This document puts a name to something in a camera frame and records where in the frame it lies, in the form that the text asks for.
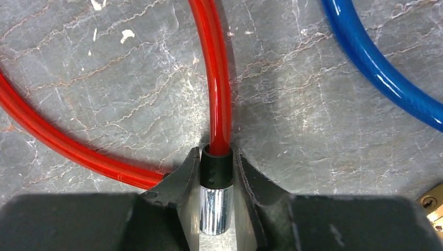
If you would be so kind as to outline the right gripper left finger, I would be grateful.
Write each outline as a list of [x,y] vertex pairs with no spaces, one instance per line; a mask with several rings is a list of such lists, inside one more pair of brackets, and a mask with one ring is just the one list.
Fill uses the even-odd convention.
[[1,250],[198,250],[200,151],[150,190],[27,194],[1,208]]

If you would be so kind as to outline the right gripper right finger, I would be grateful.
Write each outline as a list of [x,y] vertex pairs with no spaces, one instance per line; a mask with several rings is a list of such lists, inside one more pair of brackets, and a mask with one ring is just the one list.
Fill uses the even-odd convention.
[[233,155],[238,250],[442,250],[418,205],[399,196],[298,195]]

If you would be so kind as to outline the red cable lock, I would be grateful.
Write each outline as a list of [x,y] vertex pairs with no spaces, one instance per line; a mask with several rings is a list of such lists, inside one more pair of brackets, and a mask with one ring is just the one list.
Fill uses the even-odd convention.
[[[220,235],[230,226],[232,208],[231,92],[222,27],[214,1],[190,1],[206,68],[209,144],[200,159],[200,230]],[[1,107],[35,138],[69,160],[108,178],[148,189],[161,175],[92,151],[43,120],[1,77]]]

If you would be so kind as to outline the blue cable lock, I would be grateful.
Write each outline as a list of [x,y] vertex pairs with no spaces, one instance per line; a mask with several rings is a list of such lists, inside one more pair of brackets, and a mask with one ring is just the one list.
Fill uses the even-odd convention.
[[404,77],[379,51],[352,1],[322,1],[335,37],[349,59],[384,96],[428,126],[442,131],[442,103]]

